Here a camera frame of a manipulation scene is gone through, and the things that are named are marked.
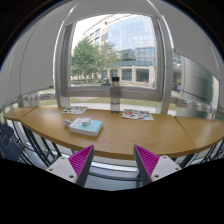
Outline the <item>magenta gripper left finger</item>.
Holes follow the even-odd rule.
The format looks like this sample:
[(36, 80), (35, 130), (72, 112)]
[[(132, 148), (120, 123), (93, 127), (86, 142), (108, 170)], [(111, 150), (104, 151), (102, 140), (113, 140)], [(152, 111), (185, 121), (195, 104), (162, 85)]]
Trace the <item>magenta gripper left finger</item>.
[(94, 146), (90, 145), (69, 158), (61, 156), (47, 171), (83, 187), (86, 183), (94, 157)]

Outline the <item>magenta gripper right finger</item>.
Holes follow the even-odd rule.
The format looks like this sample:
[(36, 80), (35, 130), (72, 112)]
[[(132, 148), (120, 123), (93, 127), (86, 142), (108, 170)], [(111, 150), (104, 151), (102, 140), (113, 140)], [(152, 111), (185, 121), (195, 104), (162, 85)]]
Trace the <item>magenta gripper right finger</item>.
[(158, 156), (138, 145), (134, 145), (134, 158), (143, 185), (148, 185), (181, 170), (181, 167), (167, 155)]

